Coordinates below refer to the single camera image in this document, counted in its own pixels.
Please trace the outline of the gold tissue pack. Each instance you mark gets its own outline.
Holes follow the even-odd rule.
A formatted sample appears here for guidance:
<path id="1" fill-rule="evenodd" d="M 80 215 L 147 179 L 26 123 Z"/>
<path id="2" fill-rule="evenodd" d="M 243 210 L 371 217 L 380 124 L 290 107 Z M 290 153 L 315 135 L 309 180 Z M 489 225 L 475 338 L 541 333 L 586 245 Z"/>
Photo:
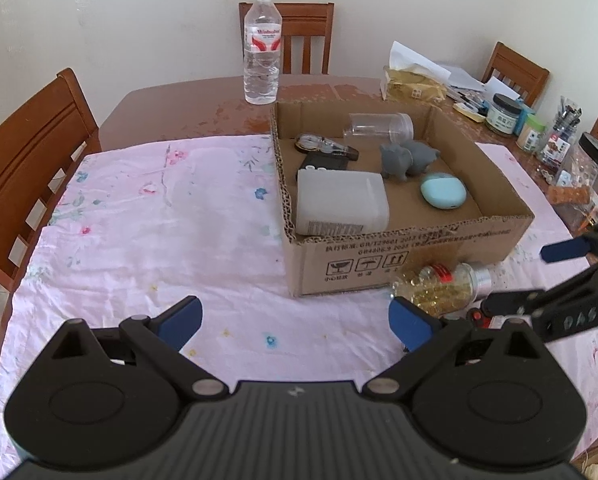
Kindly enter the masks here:
<path id="1" fill-rule="evenodd" d="M 450 86 L 450 70 L 399 41 L 392 43 L 380 81 L 384 101 L 441 104 Z"/>

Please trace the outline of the white translucent plastic container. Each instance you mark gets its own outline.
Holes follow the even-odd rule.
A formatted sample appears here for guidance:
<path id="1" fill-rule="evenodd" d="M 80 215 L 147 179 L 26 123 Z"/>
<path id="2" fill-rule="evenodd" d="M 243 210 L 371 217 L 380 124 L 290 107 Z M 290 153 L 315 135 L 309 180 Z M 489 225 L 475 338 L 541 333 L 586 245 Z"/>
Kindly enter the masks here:
<path id="1" fill-rule="evenodd" d="M 352 170 L 300 169 L 296 232 L 345 236 L 383 232 L 389 204 L 380 174 Z"/>

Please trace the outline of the clear water bottle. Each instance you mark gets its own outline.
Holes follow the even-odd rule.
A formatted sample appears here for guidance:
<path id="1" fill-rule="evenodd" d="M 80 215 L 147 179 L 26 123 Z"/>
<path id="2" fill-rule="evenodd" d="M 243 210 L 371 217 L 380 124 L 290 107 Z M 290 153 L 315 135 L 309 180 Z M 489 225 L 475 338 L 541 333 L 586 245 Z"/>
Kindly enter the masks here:
<path id="1" fill-rule="evenodd" d="M 282 15 L 274 0 L 253 0 L 243 24 L 245 100 L 274 103 L 281 74 Z"/>

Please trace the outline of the jar of golden capsules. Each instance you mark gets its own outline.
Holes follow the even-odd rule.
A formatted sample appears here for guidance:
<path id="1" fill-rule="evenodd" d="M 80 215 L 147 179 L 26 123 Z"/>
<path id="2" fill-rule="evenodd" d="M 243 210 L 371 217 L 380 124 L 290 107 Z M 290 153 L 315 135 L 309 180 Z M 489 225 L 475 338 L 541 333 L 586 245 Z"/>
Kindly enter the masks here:
<path id="1" fill-rule="evenodd" d="M 492 290 L 492 278 L 490 270 L 480 263 L 462 262 L 453 270 L 433 263 L 418 271 L 401 271 L 392 280 L 391 290 L 392 296 L 441 318 L 485 299 Z"/>

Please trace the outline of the small red black toy car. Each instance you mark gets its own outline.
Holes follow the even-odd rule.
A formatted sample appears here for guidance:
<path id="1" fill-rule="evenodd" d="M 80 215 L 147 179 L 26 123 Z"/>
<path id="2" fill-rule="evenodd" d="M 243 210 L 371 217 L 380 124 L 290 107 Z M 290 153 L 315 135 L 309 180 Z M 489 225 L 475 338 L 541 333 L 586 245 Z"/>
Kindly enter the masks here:
<path id="1" fill-rule="evenodd" d="M 470 310 L 466 312 L 466 319 L 477 328 L 488 328 L 491 322 L 491 318 L 489 318 L 488 315 L 485 315 L 480 308 L 470 308 Z"/>

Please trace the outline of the small jar black lid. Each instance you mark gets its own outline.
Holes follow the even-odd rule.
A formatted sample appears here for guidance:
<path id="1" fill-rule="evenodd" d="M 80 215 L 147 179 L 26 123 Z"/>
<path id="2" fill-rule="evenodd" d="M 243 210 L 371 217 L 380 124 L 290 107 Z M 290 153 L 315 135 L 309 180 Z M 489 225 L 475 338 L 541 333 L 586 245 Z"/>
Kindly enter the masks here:
<path id="1" fill-rule="evenodd" d="M 489 105 L 486 126 L 501 136 L 510 136 L 516 127 L 523 107 L 502 93 L 494 93 Z"/>

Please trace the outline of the stack of papers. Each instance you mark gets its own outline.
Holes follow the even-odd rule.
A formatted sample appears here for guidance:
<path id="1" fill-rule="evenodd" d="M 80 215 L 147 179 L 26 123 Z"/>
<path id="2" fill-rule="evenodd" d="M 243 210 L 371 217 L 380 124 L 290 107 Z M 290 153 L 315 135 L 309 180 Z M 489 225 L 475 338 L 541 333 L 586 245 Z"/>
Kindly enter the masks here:
<path id="1" fill-rule="evenodd" d="M 443 68 L 450 73 L 448 86 L 453 89 L 485 92 L 485 94 L 499 93 L 502 86 L 491 78 L 485 84 L 463 70 L 462 67 L 454 65 L 444 65 Z"/>

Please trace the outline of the light blue round case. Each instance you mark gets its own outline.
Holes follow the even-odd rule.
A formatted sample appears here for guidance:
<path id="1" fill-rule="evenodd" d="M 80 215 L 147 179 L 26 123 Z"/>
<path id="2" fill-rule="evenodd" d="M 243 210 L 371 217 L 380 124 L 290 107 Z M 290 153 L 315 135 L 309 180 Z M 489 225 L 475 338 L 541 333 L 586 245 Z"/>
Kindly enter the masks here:
<path id="1" fill-rule="evenodd" d="M 464 183 L 452 174 L 429 174 L 419 186 L 421 196 L 433 208 L 451 210 L 461 207 L 467 199 Z"/>

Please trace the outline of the cardboard box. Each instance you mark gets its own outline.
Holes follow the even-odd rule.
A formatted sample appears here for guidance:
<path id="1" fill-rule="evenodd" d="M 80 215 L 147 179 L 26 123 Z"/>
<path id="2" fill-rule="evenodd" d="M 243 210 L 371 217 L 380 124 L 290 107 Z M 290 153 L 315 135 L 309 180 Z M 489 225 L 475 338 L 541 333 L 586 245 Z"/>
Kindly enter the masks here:
<path id="1" fill-rule="evenodd" d="M 328 236 L 301 235 L 296 229 L 296 176 L 302 162 L 297 137 L 313 133 L 341 142 L 350 114 L 395 112 L 411 117 L 416 140 L 439 150 L 430 169 L 458 177 L 467 188 L 466 203 L 456 210 L 439 210 L 425 202 L 418 179 L 391 178 L 385 183 L 389 217 L 384 231 L 362 234 L 346 226 Z M 372 100 L 279 102 L 271 126 L 286 278 L 295 297 L 384 286 L 398 270 L 426 263 L 498 263 L 534 221 L 502 170 L 436 106 Z"/>

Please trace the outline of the black digital timer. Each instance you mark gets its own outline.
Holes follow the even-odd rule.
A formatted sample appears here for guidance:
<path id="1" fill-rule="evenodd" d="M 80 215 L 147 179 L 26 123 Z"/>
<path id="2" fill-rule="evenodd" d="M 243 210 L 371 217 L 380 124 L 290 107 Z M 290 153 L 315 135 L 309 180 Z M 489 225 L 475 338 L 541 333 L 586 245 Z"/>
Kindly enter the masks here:
<path id="1" fill-rule="evenodd" d="M 322 153 L 310 153 L 305 156 L 300 168 L 314 170 L 346 170 L 348 168 L 346 156 L 333 156 Z"/>

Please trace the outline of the grey animal figurine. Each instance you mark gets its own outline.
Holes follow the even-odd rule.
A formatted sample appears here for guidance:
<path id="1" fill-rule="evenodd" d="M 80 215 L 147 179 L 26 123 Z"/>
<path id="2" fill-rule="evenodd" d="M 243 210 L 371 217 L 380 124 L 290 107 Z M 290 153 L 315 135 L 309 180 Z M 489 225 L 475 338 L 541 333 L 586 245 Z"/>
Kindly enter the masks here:
<path id="1" fill-rule="evenodd" d="M 384 179 L 395 177 L 406 181 L 408 177 L 425 174 L 429 166 L 439 158 L 440 151 L 418 141 L 403 144 L 381 144 L 379 147 L 381 170 Z"/>

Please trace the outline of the correction tape dispenser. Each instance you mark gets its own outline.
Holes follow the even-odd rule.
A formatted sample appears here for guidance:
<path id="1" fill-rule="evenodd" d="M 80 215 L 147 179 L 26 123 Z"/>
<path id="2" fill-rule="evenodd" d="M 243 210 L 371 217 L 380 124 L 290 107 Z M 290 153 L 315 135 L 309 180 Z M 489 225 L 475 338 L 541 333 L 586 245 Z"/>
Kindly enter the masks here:
<path id="1" fill-rule="evenodd" d="M 295 141 L 295 148 L 300 153 L 321 153 L 329 156 L 345 157 L 355 162 L 359 159 L 359 151 L 340 142 L 317 136 L 313 133 L 304 133 Z"/>

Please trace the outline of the small jar green lid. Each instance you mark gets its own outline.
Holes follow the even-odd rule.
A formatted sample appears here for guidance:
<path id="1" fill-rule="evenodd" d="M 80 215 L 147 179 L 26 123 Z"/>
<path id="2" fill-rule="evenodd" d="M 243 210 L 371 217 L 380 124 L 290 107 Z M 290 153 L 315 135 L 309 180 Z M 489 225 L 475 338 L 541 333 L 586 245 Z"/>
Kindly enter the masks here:
<path id="1" fill-rule="evenodd" d="M 534 153 L 545 132 L 546 125 L 536 115 L 527 115 L 517 136 L 516 145 L 526 153 Z"/>

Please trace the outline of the large clear jar black lid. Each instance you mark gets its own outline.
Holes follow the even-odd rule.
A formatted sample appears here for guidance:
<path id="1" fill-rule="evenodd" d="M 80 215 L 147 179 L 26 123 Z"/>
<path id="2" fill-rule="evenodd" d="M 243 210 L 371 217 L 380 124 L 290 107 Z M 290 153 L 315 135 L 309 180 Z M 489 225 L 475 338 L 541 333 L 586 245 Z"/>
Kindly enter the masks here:
<path id="1" fill-rule="evenodd" d="M 591 133 L 583 133 L 566 154 L 556 186 L 567 191 L 564 202 L 554 208 L 569 231 L 581 232 L 598 223 L 598 139 Z"/>

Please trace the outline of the wooden chair far right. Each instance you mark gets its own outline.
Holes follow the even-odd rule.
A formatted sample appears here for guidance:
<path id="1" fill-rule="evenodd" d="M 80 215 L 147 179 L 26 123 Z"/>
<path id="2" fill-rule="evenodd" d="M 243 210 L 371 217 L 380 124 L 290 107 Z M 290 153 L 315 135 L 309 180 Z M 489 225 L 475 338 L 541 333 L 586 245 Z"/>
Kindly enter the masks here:
<path id="1" fill-rule="evenodd" d="M 494 77 L 511 84 L 513 90 L 520 92 L 526 105 L 534 106 L 542 96 L 549 76 L 549 70 L 498 41 L 482 75 L 482 82 L 485 84 Z"/>

